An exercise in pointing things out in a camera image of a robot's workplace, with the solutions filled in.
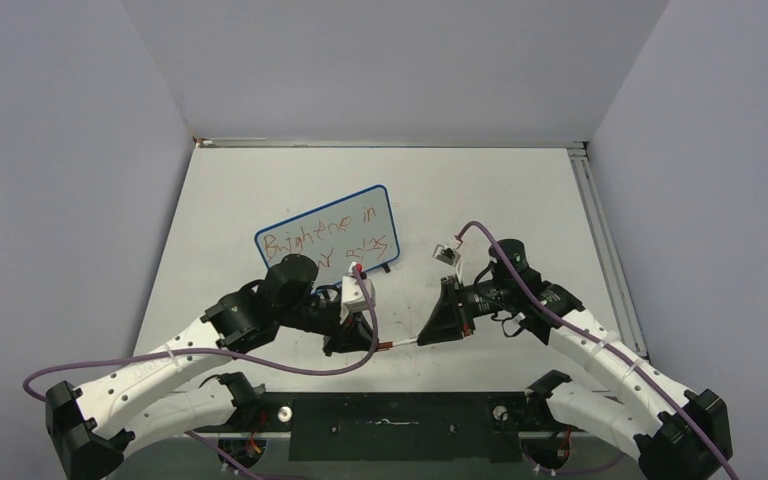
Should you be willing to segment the red capped whiteboard marker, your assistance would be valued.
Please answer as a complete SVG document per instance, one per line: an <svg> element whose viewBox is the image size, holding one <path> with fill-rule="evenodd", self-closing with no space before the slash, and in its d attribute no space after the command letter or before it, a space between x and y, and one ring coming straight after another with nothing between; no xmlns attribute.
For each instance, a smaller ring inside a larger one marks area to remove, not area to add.
<svg viewBox="0 0 768 480"><path fill-rule="evenodd" d="M387 351L394 348L402 347L402 346L408 346L416 344L418 341L417 337L412 337L408 339L403 340L396 340L396 341L387 341L387 342L381 342L377 346L378 351Z"/></svg>

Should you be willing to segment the blue framed whiteboard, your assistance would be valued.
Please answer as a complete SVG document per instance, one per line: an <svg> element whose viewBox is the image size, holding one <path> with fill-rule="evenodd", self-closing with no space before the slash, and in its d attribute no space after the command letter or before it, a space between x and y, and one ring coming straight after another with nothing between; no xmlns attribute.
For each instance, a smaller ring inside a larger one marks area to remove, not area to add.
<svg viewBox="0 0 768 480"><path fill-rule="evenodd" d="M265 227L254 241L268 267L290 254L313 260L318 285L339 283L353 262L371 270L401 253L389 192L381 184Z"/></svg>

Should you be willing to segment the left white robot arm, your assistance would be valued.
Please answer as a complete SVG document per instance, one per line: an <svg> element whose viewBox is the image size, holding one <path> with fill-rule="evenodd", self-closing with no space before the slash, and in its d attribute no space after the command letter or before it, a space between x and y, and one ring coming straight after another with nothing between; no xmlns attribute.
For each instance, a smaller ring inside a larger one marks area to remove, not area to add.
<svg viewBox="0 0 768 480"><path fill-rule="evenodd" d="M353 263L329 298L315 292L318 272L310 258L290 254L151 353L117 360L116 371L96 380L49 388L46 430L66 477L103 479L138 450L199 428L242 431L267 422L260 392L241 372L178 389L232 360L248 360L282 327L323 336L326 353L361 352L368 362L378 347L374 284Z"/></svg>

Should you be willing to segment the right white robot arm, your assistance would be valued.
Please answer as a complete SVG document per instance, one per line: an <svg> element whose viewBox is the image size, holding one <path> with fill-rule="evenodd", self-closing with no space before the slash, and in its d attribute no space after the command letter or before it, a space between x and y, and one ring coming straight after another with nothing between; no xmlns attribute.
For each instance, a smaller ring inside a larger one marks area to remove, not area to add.
<svg viewBox="0 0 768 480"><path fill-rule="evenodd" d="M420 346L458 341L489 316L515 323L579 365L610 392L604 397L552 370L525 393L529 421L539 428L576 427L636 460L648 479L708 479L733 456L727 405L710 389L697 393L658 371L600 323L566 288L530 267L525 245L504 239L473 283L462 281L457 248L433 256L454 270L420 331Z"/></svg>

